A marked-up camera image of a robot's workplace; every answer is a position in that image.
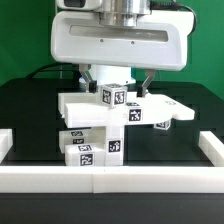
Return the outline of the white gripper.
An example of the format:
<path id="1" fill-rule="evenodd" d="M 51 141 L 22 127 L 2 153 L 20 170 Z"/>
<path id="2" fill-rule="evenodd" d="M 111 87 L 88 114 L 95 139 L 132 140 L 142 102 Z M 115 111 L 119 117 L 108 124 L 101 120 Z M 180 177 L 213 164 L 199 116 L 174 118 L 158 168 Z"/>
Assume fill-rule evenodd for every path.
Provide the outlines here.
<path id="1" fill-rule="evenodd" d="M 93 12 L 62 11 L 52 24 L 51 54 L 58 62 L 80 64 L 90 93 L 97 91 L 90 64 L 147 69 L 137 89 L 137 96 L 145 97 L 155 70 L 180 71 L 186 66 L 192 26 L 193 15 L 183 11 L 154 10 L 133 28 L 102 26 Z"/>

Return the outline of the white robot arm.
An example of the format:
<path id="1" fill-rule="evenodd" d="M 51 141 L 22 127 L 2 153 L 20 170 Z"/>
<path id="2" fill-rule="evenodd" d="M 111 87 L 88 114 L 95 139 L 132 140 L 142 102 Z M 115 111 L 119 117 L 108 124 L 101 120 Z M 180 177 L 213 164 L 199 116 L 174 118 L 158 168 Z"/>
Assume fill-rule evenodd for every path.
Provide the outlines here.
<path id="1" fill-rule="evenodd" d="M 192 8 L 169 0 L 55 0 L 51 54 L 79 67 L 91 92 L 96 86 L 131 81 L 142 68 L 147 81 L 157 70 L 180 71 L 188 36 L 197 25 Z"/>

